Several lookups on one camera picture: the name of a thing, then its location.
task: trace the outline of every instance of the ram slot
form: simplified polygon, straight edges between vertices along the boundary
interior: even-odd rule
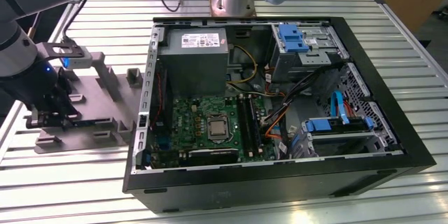
[[[250,98],[250,95],[248,99],[245,99],[245,104],[246,104],[246,108],[249,109],[246,115],[248,115],[249,133],[252,136],[253,150],[254,150],[254,153],[261,155],[262,143],[261,143],[261,137],[260,137],[260,127],[258,127],[257,115],[256,115],[256,110],[254,110],[253,100]]]
[[[236,109],[238,113],[237,122],[240,124],[244,156],[253,157],[254,150],[250,138],[250,127],[246,119],[248,114],[246,114],[245,98],[242,96],[238,96],[236,98]]]

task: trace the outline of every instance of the green motherboard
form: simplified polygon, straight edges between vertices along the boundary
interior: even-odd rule
[[[265,116],[262,97],[250,97],[250,101],[260,120]],[[237,149],[237,163],[274,160],[272,143],[260,146],[257,155],[248,155],[244,149],[244,141],[248,140],[242,137],[237,107],[237,97],[174,100],[170,153],[177,154],[170,154],[172,158],[174,155],[182,156],[188,150]],[[213,133],[225,134],[226,137],[216,139]],[[173,166],[181,165],[170,162],[165,167]]]

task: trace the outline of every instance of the motherboard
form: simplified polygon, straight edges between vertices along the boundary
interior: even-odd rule
[[[172,168],[274,160],[273,143],[261,141],[256,125],[265,114],[262,97],[174,99],[172,136],[157,139],[153,164]]]

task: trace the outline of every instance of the white sticker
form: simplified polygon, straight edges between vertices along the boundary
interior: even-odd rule
[[[266,75],[266,82],[270,83],[272,82],[272,75],[269,75],[268,73],[265,75]]]
[[[218,34],[184,34],[182,48],[220,47]]]
[[[285,144],[282,142],[278,143],[278,149],[280,149],[280,151],[282,151],[284,154],[286,154],[288,147],[285,146]]]
[[[297,127],[289,126],[288,133],[294,133],[297,130]]]
[[[317,44],[317,41],[314,39],[305,39],[306,44]]]

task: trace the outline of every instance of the aluminum table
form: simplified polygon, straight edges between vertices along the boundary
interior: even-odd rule
[[[76,8],[68,6],[52,41]],[[437,165],[358,196],[154,215],[121,193],[128,148],[36,154],[38,130],[25,128],[29,112],[16,102],[0,130],[0,222],[448,222],[448,77],[388,6],[373,0],[288,0],[277,7],[256,0],[256,10],[265,17],[345,17]],[[158,0],[89,0],[68,35],[106,54],[114,73],[125,73],[144,67],[153,17],[208,15],[208,0],[186,0],[173,14]]]

